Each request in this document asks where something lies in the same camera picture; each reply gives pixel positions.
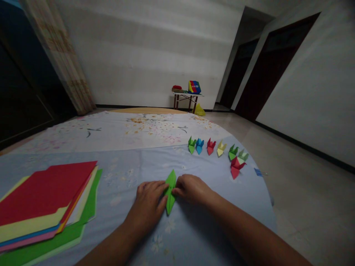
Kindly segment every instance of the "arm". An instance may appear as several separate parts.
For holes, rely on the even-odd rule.
[[[136,245],[159,222],[167,196],[159,198],[169,184],[144,182],[137,188],[136,200],[124,222],[76,266],[124,265]]]
[[[249,265],[311,265],[274,232],[212,191],[199,177],[180,176],[172,192],[205,206]]]

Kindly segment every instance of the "yellow plastic bag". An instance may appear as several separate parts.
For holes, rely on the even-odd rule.
[[[199,115],[199,116],[206,115],[205,111],[202,109],[199,103],[196,105],[195,115]]]

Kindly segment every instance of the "curtain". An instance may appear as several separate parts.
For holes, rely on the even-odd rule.
[[[78,115],[96,108],[68,32],[53,0],[19,0]]]

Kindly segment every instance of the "green origami paper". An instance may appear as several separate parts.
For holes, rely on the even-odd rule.
[[[55,255],[56,251],[63,251],[70,248],[74,244],[79,244],[85,224],[96,215],[96,194],[97,188],[102,174],[102,169],[98,170],[90,189],[90,193],[81,214],[79,222],[67,226],[63,232],[57,234],[54,238],[48,239],[33,245],[25,246],[7,252],[0,256],[0,265],[21,266],[24,264],[33,265],[40,257],[48,258],[48,253]]]
[[[169,215],[171,213],[171,209],[175,203],[175,197],[171,193],[173,188],[176,186],[176,174],[174,169],[171,171],[170,175],[166,179],[165,183],[169,184],[168,189],[165,192],[165,195],[168,196],[168,201],[166,202],[166,213]]]
[[[196,144],[197,140],[192,141],[191,138],[192,138],[192,136],[189,139],[189,150],[190,150],[190,153],[193,154],[193,151],[195,150],[195,144]]]
[[[241,158],[242,160],[246,161],[249,157],[248,153],[244,152],[244,149],[238,154],[238,158]]]
[[[238,152],[238,147],[236,147],[234,149],[234,144],[233,146],[231,146],[231,148],[229,149],[229,159],[232,161],[235,157],[237,157],[237,152]]]

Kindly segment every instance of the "paper crane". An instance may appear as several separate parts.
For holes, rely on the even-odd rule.
[[[238,157],[235,157],[232,160],[232,163],[230,165],[230,171],[232,173],[233,179],[236,179],[237,176],[239,175],[240,169],[246,165],[245,161],[248,159],[249,154],[245,153],[244,150],[242,150],[239,154]]]
[[[174,169],[171,171],[170,175],[165,181],[166,184],[169,184],[169,187],[167,191],[165,192],[165,195],[168,196],[168,201],[166,202],[166,213],[169,215],[171,213],[171,210],[173,208],[173,205],[175,203],[175,197],[172,194],[173,188],[175,188],[176,185],[176,174]]]
[[[237,156],[237,152],[238,152],[238,147],[236,147],[234,149],[234,144],[233,146],[231,146],[231,148],[229,149],[229,159],[232,161],[236,156]]]
[[[211,138],[208,140],[207,142],[207,152],[208,152],[208,155],[211,155],[213,153],[213,149],[214,147],[216,146],[216,142],[213,142],[211,141]]]
[[[201,151],[202,151],[202,146],[204,144],[204,140],[200,140],[200,138],[197,139],[197,142],[196,142],[196,150],[197,150],[197,153],[200,155]]]
[[[191,152],[191,154],[193,154],[193,151],[195,150],[195,144],[196,144],[196,140],[192,141],[192,136],[189,139],[189,150]]]
[[[218,144],[218,147],[217,147],[217,154],[218,154],[218,157],[220,157],[222,154],[223,154],[223,151],[224,149],[227,147],[227,144],[222,144],[222,141]]]

